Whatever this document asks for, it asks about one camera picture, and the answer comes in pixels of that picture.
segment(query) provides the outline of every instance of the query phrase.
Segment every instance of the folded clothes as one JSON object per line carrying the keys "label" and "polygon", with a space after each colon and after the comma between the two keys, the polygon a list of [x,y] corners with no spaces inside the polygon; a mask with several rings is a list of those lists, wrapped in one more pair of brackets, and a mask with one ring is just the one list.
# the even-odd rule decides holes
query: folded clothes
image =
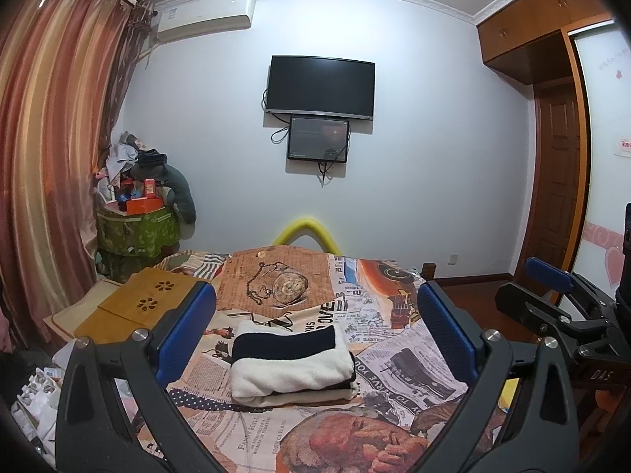
{"label": "folded clothes", "polygon": [[160,153],[156,149],[138,151],[138,165],[143,169],[164,165],[166,160],[166,154]]}
{"label": "folded clothes", "polygon": [[350,400],[355,361],[337,324],[309,332],[242,322],[232,346],[232,398],[250,407]]}

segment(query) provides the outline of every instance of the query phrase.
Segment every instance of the white wall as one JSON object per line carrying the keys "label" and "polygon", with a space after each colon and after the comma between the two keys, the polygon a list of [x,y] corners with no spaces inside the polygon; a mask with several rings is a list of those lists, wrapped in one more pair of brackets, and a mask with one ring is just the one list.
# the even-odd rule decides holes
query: white wall
{"label": "white wall", "polygon": [[510,262],[509,272],[515,274],[519,257],[521,256],[521,248],[526,237],[526,228],[528,227],[528,218],[530,216],[530,206],[532,203],[532,190],[534,189],[534,165],[537,155],[537,114],[534,104],[534,91],[532,85],[518,86],[522,94],[528,100],[528,144],[526,145],[526,177],[524,187],[524,201],[522,204],[521,218],[517,229],[517,239],[515,240],[515,250],[513,251],[512,261]]}
{"label": "white wall", "polygon": [[[348,164],[324,188],[269,140],[271,55],[376,62],[374,122],[353,122]],[[250,30],[162,45],[144,66],[124,123],[189,180],[198,222],[182,247],[264,246],[312,216],[350,256],[431,261],[440,277],[509,270],[528,100],[482,64],[474,26],[399,0],[257,0]]]}
{"label": "white wall", "polygon": [[123,99],[122,104],[121,104],[121,112],[119,113],[119,117],[116,121],[116,124],[114,125],[114,128],[112,128],[112,133],[110,134],[110,137],[112,139],[112,143],[116,144],[119,142],[121,135],[124,134],[125,130],[127,129],[125,127],[125,104],[127,102],[127,98]]}

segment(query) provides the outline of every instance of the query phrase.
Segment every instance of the green storage box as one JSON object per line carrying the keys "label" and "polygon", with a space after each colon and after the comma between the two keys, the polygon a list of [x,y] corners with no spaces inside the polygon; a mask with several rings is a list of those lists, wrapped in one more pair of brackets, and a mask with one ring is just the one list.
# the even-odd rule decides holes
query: green storage box
{"label": "green storage box", "polygon": [[154,258],[163,246],[180,240],[180,228],[170,206],[130,216],[97,210],[97,231],[99,248],[120,256]]}

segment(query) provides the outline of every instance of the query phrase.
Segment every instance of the bedspread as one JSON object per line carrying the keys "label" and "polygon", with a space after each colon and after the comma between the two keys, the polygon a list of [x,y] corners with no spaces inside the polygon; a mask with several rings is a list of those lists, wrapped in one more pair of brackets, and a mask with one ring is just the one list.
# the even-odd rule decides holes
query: bedspread
{"label": "bedspread", "polygon": [[[217,311],[167,391],[230,473],[405,473],[466,392],[418,313],[416,293],[425,281],[415,271],[290,246],[231,257],[187,251],[160,266],[212,279],[218,288]],[[231,344],[243,320],[291,331],[337,322],[355,356],[359,396],[317,407],[235,404]],[[478,452],[490,448],[503,418],[496,410]],[[135,425],[141,445],[160,456],[138,415]]]}

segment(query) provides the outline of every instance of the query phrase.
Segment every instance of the air conditioner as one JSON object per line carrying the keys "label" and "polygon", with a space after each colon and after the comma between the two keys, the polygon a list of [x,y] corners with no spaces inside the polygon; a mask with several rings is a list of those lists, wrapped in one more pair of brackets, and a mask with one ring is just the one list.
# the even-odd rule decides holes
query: air conditioner
{"label": "air conditioner", "polygon": [[162,12],[157,38],[168,43],[252,26],[254,0],[196,0]]}

